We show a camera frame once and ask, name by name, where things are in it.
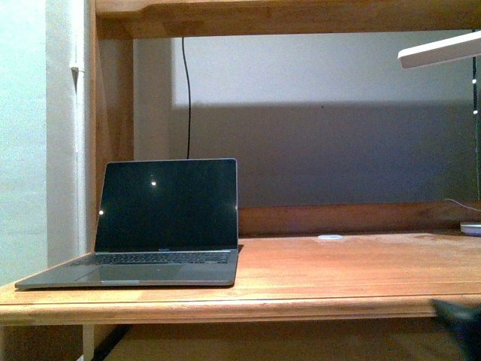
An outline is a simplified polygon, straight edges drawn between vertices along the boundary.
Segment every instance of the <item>lamp base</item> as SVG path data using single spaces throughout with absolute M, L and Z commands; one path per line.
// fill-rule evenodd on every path
M 466 235 L 481 237 L 481 222 L 461 222 L 461 232 Z

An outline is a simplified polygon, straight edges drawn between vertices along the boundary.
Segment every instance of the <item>laptop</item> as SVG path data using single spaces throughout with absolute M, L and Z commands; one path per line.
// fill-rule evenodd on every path
M 15 286 L 231 286 L 237 243 L 235 159 L 111 162 L 95 251 Z

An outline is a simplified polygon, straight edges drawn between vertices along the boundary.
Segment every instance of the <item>white wall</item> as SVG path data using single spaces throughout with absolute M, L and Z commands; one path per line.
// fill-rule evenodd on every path
M 470 60 L 397 62 L 460 33 L 187 38 L 191 157 L 237 158 L 241 205 L 473 199 Z M 186 156 L 180 44 L 135 44 L 138 159 Z
M 0 284 L 47 266 L 45 2 L 0 2 Z
M 0 284 L 77 254 L 70 3 L 0 2 Z

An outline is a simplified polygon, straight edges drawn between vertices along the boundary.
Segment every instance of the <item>laptop keyboard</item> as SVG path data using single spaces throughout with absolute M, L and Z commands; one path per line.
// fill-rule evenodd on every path
M 161 253 L 100 253 L 73 262 L 71 265 L 142 265 L 227 263 L 230 252 L 161 252 Z

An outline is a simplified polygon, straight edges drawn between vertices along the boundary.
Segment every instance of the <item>laptop screen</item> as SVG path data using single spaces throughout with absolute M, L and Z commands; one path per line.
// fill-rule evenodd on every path
M 237 162 L 107 164 L 95 251 L 237 248 Z

